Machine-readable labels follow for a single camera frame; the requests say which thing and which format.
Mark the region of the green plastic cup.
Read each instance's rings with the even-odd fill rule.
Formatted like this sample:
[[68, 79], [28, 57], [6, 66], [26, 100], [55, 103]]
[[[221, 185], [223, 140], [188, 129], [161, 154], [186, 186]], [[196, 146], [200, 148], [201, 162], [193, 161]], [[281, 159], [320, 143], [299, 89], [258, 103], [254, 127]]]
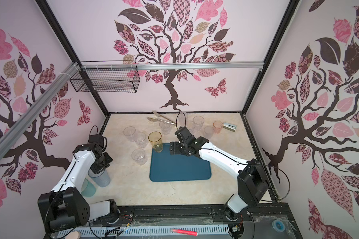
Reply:
[[95, 186], [88, 180], [84, 179], [83, 184], [81, 186], [81, 195], [83, 197], [92, 197], [96, 193]]

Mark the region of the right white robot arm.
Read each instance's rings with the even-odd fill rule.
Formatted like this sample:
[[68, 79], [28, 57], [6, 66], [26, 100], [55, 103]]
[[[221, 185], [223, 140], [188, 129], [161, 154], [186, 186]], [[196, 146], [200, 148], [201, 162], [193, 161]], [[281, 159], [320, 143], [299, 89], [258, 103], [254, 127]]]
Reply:
[[175, 135], [178, 141], [170, 143], [171, 155], [195, 156], [218, 166], [237, 180], [237, 192], [223, 206], [229, 220], [236, 220], [244, 208], [259, 204], [270, 183], [265, 166], [258, 160], [238, 158], [202, 136], [196, 138], [185, 126], [181, 126]]

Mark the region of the grey blue plastic cup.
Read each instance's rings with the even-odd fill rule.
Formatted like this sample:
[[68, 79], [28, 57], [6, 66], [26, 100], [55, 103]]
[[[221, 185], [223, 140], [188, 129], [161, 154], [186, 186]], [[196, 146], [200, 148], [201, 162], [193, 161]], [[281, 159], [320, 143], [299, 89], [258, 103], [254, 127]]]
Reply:
[[91, 169], [88, 170], [89, 177], [99, 186], [106, 187], [110, 184], [111, 179], [106, 169], [103, 169], [99, 173], [94, 173]]

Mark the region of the blue tape roll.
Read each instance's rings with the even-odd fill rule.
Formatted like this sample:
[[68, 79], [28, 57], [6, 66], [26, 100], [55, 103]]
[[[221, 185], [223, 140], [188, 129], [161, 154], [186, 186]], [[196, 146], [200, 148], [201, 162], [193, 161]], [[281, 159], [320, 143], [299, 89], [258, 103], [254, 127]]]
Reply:
[[272, 227], [275, 231], [279, 232], [279, 233], [282, 233], [285, 231], [285, 225], [282, 221], [280, 220], [274, 220], [272, 222]]

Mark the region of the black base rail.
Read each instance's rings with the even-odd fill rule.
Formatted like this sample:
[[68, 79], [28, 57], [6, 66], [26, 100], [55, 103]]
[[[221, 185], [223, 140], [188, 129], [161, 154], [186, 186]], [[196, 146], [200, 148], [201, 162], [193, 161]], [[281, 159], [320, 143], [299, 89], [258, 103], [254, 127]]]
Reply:
[[[259, 204], [243, 209], [236, 220], [229, 220], [223, 205], [120, 206], [116, 222], [92, 220], [81, 227], [227, 225], [231, 239], [300, 239], [294, 216], [286, 203]], [[279, 233], [274, 220], [285, 225]]]

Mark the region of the teal rectangular tray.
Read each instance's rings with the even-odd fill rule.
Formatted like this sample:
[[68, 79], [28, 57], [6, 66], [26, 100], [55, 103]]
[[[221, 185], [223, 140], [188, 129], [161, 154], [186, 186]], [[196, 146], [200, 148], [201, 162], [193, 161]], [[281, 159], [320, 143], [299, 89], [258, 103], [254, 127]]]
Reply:
[[149, 178], [152, 182], [209, 180], [211, 167], [195, 156], [171, 155], [170, 144], [164, 143], [161, 152], [152, 151]]

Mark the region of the pink plastic cup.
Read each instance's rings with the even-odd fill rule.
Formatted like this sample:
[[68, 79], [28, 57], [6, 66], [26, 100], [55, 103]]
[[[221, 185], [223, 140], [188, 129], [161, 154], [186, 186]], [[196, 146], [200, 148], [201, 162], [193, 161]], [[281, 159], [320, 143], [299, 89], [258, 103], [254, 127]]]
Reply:
[[213, 129], [215, 134], [219, 134], [223, 129], [223, 122], [216, 120], [213, 122]]

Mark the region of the pink marker pen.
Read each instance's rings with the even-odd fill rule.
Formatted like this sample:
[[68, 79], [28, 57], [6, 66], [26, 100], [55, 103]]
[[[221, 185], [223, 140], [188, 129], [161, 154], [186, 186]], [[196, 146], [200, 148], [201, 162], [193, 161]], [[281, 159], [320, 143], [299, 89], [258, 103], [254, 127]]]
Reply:
[[188, 231], [188, 230], [181, 230], [181, 229], [171, 229], [172, 233], [188, 235], [188, 236], [198, 236], [198, 232]]

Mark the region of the white stapler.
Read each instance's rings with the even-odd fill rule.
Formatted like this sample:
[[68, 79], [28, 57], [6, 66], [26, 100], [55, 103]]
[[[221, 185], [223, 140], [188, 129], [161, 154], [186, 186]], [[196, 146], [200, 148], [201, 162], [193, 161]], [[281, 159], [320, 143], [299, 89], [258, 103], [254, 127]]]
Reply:
[[223, 128], [225, 128], [225, 129], [227, 129], [229, 131], [235, 132], [236, 129], [237, 129], [237, 126], [234, 125], [234, 124], [231, 124], [231, 123], [224, 122], [223, 123]]

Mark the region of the metal serving tongs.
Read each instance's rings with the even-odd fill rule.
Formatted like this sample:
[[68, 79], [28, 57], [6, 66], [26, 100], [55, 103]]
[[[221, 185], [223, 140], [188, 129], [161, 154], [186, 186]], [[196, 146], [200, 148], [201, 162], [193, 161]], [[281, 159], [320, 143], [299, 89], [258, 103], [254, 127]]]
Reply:
[[160, 113], [158, 113], [156, 111], [152, 111], [152, 113], [155, 115], [155, 118], [147, 117], [147, 119], [149, 121], [151, 121], [151, 122], [165, 122], [165, 123], [168, 123], [168, 124], [171, 124], [171, 125], [176, 125], [176, 123], [173, 120], [161, 115]]

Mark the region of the beige round sponge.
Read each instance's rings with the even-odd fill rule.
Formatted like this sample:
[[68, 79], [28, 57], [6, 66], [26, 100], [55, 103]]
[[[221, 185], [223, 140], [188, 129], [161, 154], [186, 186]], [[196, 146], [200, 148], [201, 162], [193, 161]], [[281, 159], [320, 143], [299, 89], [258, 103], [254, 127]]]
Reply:
[[81, 233], [78, 231], [70, 232], [65, 236], [65, 239], [81, 239]]

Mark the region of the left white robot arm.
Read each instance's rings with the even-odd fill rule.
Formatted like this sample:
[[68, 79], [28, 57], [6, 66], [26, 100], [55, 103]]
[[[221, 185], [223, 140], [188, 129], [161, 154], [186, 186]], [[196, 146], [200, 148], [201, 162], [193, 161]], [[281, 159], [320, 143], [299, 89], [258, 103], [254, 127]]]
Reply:
[[113, 199], [89, 204], [81, 194], [88, 172], [102, 173], [113, 161], [105, 151], [107, 144], [107, 138], [100, 134], [91, 135], [86, 144], [79, 144], [60, 181], [39, 197], [37, 204], [48, 236], [84, 226], [92, 220], [119, 219], [120, 212]]

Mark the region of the clear tumbler glass near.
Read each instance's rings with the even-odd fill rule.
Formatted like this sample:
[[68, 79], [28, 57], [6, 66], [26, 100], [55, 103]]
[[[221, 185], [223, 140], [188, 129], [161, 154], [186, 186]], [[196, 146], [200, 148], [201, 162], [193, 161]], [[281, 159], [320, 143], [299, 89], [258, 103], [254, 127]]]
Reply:
[[135, 141], [135, 133], [136, 129], [133, 126], [128, 126], [123, 130], [123, 135], [128, 139], [130, 142]]

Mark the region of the clear glass back tall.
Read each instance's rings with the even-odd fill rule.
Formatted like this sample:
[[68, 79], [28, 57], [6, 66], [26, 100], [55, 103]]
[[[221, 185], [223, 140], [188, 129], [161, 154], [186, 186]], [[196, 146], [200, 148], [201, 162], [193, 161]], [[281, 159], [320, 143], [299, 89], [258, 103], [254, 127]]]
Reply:
[[187, 112], [180, 112], [178, 114], [178, 125], [185, 126], [187, 124], [188, 114]]

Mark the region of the amber yellow tall glass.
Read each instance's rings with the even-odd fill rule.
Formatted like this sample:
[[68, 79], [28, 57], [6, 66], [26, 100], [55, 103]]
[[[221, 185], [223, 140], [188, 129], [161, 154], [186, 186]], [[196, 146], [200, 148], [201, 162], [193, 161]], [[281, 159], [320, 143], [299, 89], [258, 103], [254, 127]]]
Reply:
[[154, 131], [149, 134], [148, 140], [151, 143], [153, 150], [155, 152], [162, 152], [163, 150], [163, 142], [162, 142], [162, 134], [158, 131]]

